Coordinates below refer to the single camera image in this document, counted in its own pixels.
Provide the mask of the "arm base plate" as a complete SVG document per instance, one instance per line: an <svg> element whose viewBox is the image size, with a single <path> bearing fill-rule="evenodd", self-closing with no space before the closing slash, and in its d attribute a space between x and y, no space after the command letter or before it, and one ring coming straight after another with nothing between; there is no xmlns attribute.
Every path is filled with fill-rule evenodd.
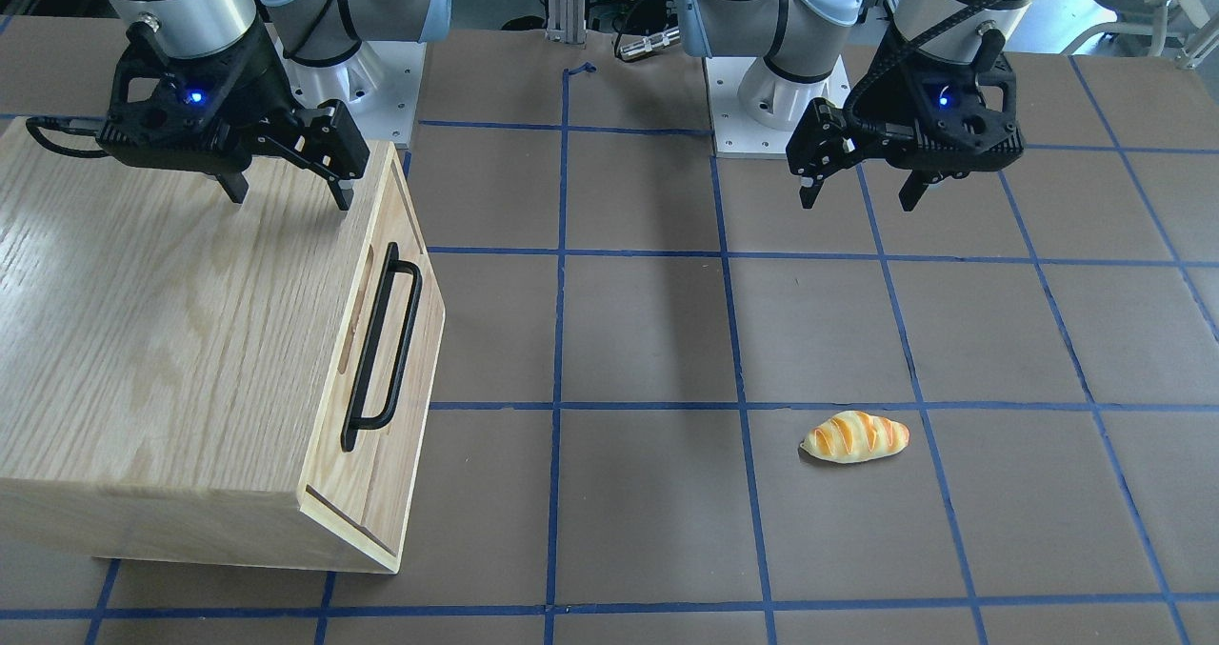
<svg viewBox="0 0 1219 645"><path fill-rule="evenodd" d="M837 59L826 79L801 84L777 76L762 59L705 59L707 101L719 159L780 160L806 107L816 98L840 106L848 72Z"/></svg>
<svg viewBox="0 0 1219 645"><path fill-rule="evenodd" d="M325 68L286 60L286 77L299 102L310 109L343 101L366 140L410 149L419 101L425 43L366 41L347 62Z"/></svg>

